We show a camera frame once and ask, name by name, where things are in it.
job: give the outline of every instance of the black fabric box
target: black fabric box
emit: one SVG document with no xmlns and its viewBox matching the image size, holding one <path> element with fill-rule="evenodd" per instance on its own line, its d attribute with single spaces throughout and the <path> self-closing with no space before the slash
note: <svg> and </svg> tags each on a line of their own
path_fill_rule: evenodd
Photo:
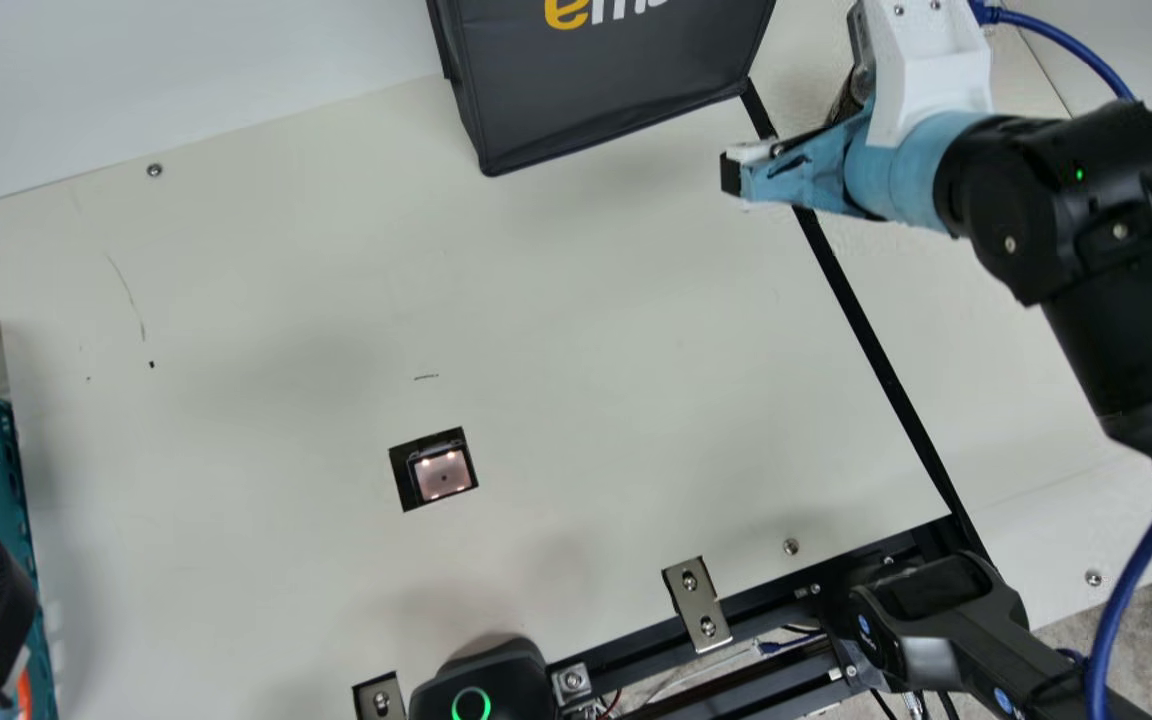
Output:
<svg viewBox="0 0 1152 720">
<path fill-rule="evenodd" d="M 740 94 L 776 0 L 426 0 L 497 176 Z"/>
</svg>

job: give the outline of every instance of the white wall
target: white wall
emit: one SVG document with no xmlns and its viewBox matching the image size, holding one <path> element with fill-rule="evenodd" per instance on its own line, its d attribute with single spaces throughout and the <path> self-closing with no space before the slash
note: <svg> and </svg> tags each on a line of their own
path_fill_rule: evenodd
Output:
<svg viewBox="0 0 1152 720">
<path fill-rule="evenodd" d="M 0 196 L 430 73 L 422 0 L 0 0 Z"/>
<path fill-rule="evenodd" d="M 1078 37 L 1105 58 L 1152 108 L 1152 1 L 1007 0 L 1007 6 L 1037 15 Z M 1041 37 L 1026 37 L 1052 85 L 1074 113 L 1085 113 L 1114 97 L 1105 82 L 1081 61 Z"/>
</svg>

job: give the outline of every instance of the green ring light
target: green ring light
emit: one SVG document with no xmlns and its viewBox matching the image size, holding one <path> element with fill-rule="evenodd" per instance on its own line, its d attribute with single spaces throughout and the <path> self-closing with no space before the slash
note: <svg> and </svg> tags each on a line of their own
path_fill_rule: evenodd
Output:
<svg viewBox="0 0 1152 720">
<path fill-rule="evenodd" d="M 463 691 L 457 692 L 456 697 L 452 698 L 452 720 L 465 720 L 456 711 L 456 706 L 461 705 L 461 698 L 465 697 L 465 694 L 479 694 L 479 697 L 483 698 L 483 717 L 479 717 L 479 720 L 488 720 L 488 717 L 492 717 L 492 698 L 488 697 L 488 694 L 483 688 L 465 688 Z"/>
</svg>

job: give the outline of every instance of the black cable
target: black cable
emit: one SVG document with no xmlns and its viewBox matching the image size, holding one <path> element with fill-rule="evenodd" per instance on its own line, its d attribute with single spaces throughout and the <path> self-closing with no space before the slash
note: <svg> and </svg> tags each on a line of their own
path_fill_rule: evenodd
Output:
<svg viewBox="0 0 1152 720">
<path fill-rule="evenodd" d="M 758 96 L 758 88 L 755 88 L 752 81 L 745 86 L 745 91 L 741 92 L 740 99 L 745 105 L 745 114 L 749 115 L 750 123 L 753 123 L 758 136 L 764 141 L 778 137 L 767 106 L 763 105 L 763 99 Z M 900 378 L 896 378 L 896 369 L 888 359 L 887 351 L 882 349 L 882 343 L 878 341 L 878 333 L 874 332 L 873 325 L 869 324 L 864 306 L 861 306 L 861 301 L 856 297 L 851 282 L 847 281 L 847 274 L 842 270 L 842 264 L 838 263 L 833 247 L 829 247 L 824 228 L 820 227 L 820 220 L 814 211 L 799 209 L 796 205 L 794 214 L 799 220 L 799 227 L 803 228 L 808 244 L 812 247 L 814 258 L 820 265 L 820 272 L 824 273 L 824 279 L 829 283 L 833 296 L 835 296 L 838 305 L 841 306 L 842 314 L 847 318 L 847 324 L 851 325 L 851 333 L 856 336 L 856 342 L 861 343 L 861 349 L 869 359 L 869 367 L 873 370 L 878 384 L 881 384 L 882 392 L 887 395 L 887 402 L 895 411 L 896 418 L 900 419 L 901 427 L 905 430 L 905 437 L 914 446 L 915 454 L 918 454 L 918 460 L 923 461 L 923 469 L 927 470 L 935 491 L 941 493 L 941 500 L 950 509 L 952 523 L 963 536 L 968 547 L 988 561 L 990 553 L 975 529 L 972 516 L 968 515 L 963 500 L 954 487 L 950 471 L 945 469 L 945 462 L 941 461 L 941 455 L 938 454 L 937 446 L 932 442 L 932 435 L 929 434 L 927 427 L 923 424 L 923 418 L 919 418 L 918 410 L 914 409 L 914 401 L 905 393 L 905 387 L 901 386 Z"/>
<path fill-rule="evenodd" d="M 887 720 L 896 720 L 895 712 L 892 712 L 892 707 L 887 707 L 887 700 L 882 699 L 882 696 L 873 688 L 869 688 L 869 694 L 874 696 L 874 702 L 878 703 L 878 707 L 882 707 L 882 714 L 887 715 Z"/>
<path fill-rule="evenodd" d="M 945 714 L 948 717 L 948 719 L 963 720 L 961 719 L 961 717 L 958 717 L 958 708 L 954 707 L 954 698 L 950 697 L 950 694 L 941 691 L 935 694 L 935 697 L 941 698 L 941 705 L 945 706 Z"/>
</svg>

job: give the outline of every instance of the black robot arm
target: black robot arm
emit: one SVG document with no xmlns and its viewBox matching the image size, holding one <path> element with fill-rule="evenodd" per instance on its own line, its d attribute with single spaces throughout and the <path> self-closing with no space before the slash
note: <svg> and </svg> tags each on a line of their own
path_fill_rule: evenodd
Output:
<svg viewBox="0 0 1152 720">
<path fill-rule="evenodd" d="M 1020 594 L 978 556 L 963 553 L 861 585 L 850 615 L 861 651 L 892 691 L 972 694 L 1010 719 L 1087 717 L 1082 666 L 1029 632 Z M 1149 719 L 1113 692 L 1111 712 L 1115 720 Z"/>
<path fill-rule="evenodd" d="M 1152 457 L 1152 111 L 986 120 L 950 146 L 934 196 L 1016 300 L 1043 306 L 1106 434 Z"/>
</svg>

